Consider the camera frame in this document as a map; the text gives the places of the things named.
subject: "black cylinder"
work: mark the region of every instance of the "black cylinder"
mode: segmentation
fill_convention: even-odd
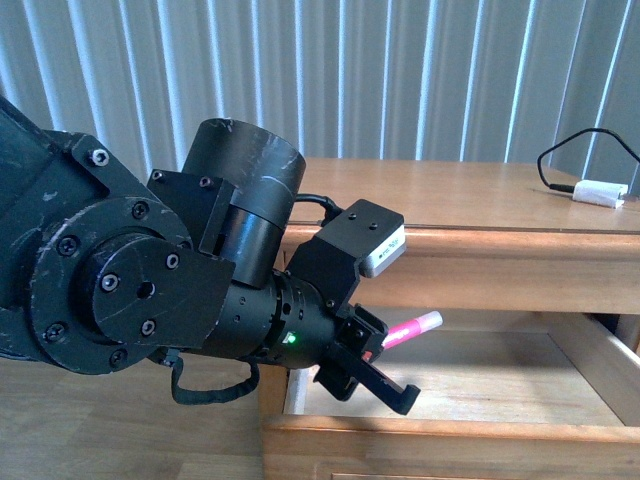
[[[309,283],[280,272],[256,290],[232,284],[216,327],[192,353],[259,363],[315,365],[336,336],[336,321]]]
[[[236,264],[234,280],[265,285],[304,169],[302,155],[263,128],[229,119],[200,124],[182,171],[224,178],[236,188],[219,252]]]

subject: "pink marker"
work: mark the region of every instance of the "pink marker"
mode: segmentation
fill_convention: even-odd
[[[400,325],[391,327],[387,338],[382,342],[382,346],[386,349],[400,345],[401,343],[411,340],[418,335],[433,330],[442,325],[442,316],[439,312],[429,312],[424,315],[408,320]]]

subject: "bolt head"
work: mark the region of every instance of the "bolt head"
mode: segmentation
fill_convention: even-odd
[[[103,148],[89,152],[89,159],[96,167],[104,167],[109,163],[109,153]]]
[[[66,328],[63,324],[54,323],[44,332],[44,339],[49,343],[58,343],[64,338],[65,333]]]
[[[200,179],[200,187],[202,188],[209,188],[212,184],[213,182],[209,177],[202,177]]]
[[[103,292],[113,292],[120,284],[120,279],[115,273],[107,273],[102,280],[100,280],[100,288]]]
[[[180,265],[180,257],[177,253],[170,253],[167,255],[167,260],[165,261],[165,265],[169,270],[175,270]]]
[[[127,361],[127,351],[123,348],[116,350],[109,357],[109,365],[113,368],[117,368],[122,366],[123,363]]]
[[[131,209],[131,215],[136,220],[142,220],[149,213],[149,205],[145,202],[137,202]]]
[[[145,322],[140,327],[140,333],[142,333],[143,337],[148,337],[156,331],[156,322],[155,320],[149,319],[145,320]]]
[[[70,257],[76,250],[78,250],[79,242],[73,236],[67,236],[60,239],[58,246],[56,247],[58,253],[63,257]]]

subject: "wooden cabinet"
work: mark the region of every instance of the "wooden cabinet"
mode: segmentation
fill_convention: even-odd
[[[535,168],[502,164],[311,159],[302,191],[402,212],[407,253],[354,301],[390,323],[445,309],[445,324],[376,363],[422,388],[407,418],[361,387],[342,404],[304,373],[264,369],[265,478],[640,478],[640,361],[569,313],[623,313],[633,325],[635,205],[575,203]],[[284,263],[318,216],[296,207]],[[304,394],[285,401],[294,384]]]

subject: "green led light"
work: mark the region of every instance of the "green led light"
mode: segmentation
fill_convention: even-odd
[[[287,334],[284,336],[284,340],[282,340],[282,343],[288,343],[289,345],[291,345],[292,343],[295,343],[297,339],[298,337],[296,337],[295,332],[287,332]]]

